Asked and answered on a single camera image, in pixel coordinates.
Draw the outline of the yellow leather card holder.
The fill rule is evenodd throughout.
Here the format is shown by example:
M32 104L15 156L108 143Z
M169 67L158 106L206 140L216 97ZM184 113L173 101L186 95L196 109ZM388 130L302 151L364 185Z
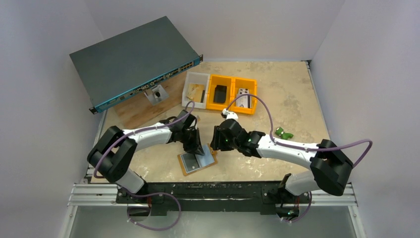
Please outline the yellow leather card holder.
M217 151L213 150L209 144L203 144L202 147L204 155L183 153L177 156L184 176L191 175L218 163L216 158Z

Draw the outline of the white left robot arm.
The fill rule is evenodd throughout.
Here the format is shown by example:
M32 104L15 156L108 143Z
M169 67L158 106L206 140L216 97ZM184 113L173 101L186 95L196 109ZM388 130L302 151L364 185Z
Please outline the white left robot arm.
M93 166L94 176L105 178L128 191L128 196L141 203L148 196L145 180L132 171L129 165L135 152L154 145L180 142L186 153L204 155L197 118L182 110L178 116L162 119L149 127L120 129L109 127L87 156Z

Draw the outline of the gold cards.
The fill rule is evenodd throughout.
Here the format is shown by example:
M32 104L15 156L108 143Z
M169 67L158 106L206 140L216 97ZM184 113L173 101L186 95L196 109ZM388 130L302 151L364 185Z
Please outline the gold cards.
M206 88L203 84L188 84L186 97L194 102L203 103L204 96L206 94Z

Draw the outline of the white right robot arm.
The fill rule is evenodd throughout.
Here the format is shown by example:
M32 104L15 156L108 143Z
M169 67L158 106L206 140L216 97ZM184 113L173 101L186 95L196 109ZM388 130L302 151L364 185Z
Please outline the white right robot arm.
M285 202L319 189L343 195L354 167L330 140L316 144L272 139L264 132L247 132L235 119L226 119L214 127L210 146L216 151L236 150L246 157L279 159L306 168L305 172L286 176L278 188L279 198Z

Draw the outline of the white VIP card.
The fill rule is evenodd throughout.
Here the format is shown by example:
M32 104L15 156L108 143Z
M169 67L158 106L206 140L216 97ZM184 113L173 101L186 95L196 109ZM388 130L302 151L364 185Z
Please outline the white VIP card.
M250 109L252 107L252 97L249 95L241 96L236 100L235 105L240 108Z

